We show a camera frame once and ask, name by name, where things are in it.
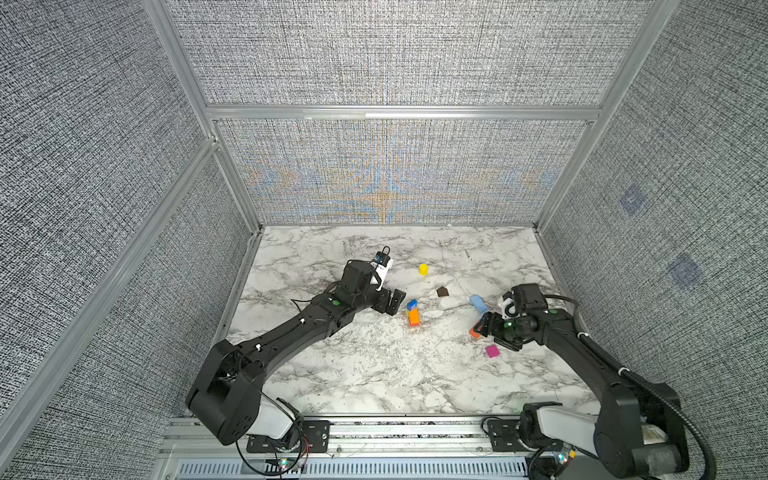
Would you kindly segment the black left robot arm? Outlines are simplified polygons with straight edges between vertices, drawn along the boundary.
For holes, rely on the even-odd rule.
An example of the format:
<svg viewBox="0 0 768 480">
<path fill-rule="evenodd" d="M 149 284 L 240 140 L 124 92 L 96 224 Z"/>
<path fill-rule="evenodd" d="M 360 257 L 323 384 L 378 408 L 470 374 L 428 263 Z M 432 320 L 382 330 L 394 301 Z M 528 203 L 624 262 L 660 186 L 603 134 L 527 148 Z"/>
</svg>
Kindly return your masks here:
<svg viewBox="0 0 768 480">
<path fill-rule="evenodd" d="M 406 293 L 368 285 L 355 293 L 338 283 L 314 296 L 294 317 L 265 334 L 211 348 L 186 397 L 187 408 L 223 445 L 247 433 L 257 420 L 262 389 L 284 363 L 335 335 L 366 309 L 395 315 Z"/>
</svg>

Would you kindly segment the light blue wood block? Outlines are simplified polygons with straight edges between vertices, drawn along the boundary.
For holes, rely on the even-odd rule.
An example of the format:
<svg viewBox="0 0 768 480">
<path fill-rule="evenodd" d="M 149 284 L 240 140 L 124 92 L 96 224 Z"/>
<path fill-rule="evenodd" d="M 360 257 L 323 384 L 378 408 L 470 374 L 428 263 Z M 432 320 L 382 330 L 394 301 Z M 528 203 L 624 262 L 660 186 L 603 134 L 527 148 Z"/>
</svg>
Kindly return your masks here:
<svg viewBox="0 0 768 480">
<path fill-rule="evenodd" d="M 485 314 L 489 310 L 484 300 L 478 295 L 472 295 L 469 301 L 480 314 Z"/>
</svg>

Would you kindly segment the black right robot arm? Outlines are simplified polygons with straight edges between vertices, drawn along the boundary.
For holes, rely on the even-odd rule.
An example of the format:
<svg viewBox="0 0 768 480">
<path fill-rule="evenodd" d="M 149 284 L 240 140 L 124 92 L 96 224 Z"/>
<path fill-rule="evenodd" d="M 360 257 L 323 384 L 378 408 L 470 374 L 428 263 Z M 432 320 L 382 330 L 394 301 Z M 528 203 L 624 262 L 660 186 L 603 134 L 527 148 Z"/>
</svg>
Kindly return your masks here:
<svg viewBox="0 0 768 480">
<path fill-rule="evenodd" d="M 647 387 L 579 332 L 565 310 L 532 309 L 504 319 L 485 312 L 473 326 L 476 336 L 520 350 L 535 342 L 556 353 L 599 401 L 598 414 L 581 414 L 557 402 L 524 405 L 518 437 L 529 448 L 570 444 L 595 456 L 614 477 L 625 479 L 682 473 L 690 466 L 685 425 L 677 394 L 665 384 Z"/>
</svg>

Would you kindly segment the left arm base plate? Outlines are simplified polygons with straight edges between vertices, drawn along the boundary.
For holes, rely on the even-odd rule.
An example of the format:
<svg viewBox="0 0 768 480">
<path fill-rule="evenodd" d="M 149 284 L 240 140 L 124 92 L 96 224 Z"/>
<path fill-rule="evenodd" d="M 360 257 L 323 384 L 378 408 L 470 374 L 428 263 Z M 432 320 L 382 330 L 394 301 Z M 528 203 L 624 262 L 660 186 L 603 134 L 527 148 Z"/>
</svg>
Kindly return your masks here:
<svg viewBox="0 0 768 480">
<path fill-rule="evenodd" d="M 330 440 L 331 422 L 327 420 L 304 421 L 293 427 L 282 438 L 247 435 L 248 453 L 298 453 L 307 449 L 310 453 L 326 453 Z"/>
</svg>

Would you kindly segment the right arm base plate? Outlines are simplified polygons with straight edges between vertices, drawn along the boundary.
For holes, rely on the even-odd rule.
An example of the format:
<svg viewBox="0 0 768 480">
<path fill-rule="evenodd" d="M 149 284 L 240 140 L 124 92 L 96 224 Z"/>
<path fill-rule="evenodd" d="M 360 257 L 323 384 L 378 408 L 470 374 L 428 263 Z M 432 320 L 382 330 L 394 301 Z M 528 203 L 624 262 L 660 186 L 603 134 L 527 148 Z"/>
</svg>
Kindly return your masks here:
<svg viewBox="0 0 768 480">
<path fill-rule="evenodd" d="M 481 429 L 488 436 L 493 452 L 523 452 L 525 446 L 520 442 L 517 418 L 485 417 Z"/>
</svg>

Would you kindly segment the orange wood block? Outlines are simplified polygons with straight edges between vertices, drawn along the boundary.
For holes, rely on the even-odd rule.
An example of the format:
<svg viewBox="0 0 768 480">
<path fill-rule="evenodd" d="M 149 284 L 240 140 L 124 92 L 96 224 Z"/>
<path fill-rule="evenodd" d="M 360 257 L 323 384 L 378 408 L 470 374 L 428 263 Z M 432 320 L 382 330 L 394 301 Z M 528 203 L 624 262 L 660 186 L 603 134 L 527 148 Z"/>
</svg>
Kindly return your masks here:
<svg viewBox="0 0 768 480">
<path fill-rule="evenodd" d="M 408 312 L 408 322 L 411 327 L 421 325 L 420 315 L 417 310 L 411 310 Z"/>
</svg>

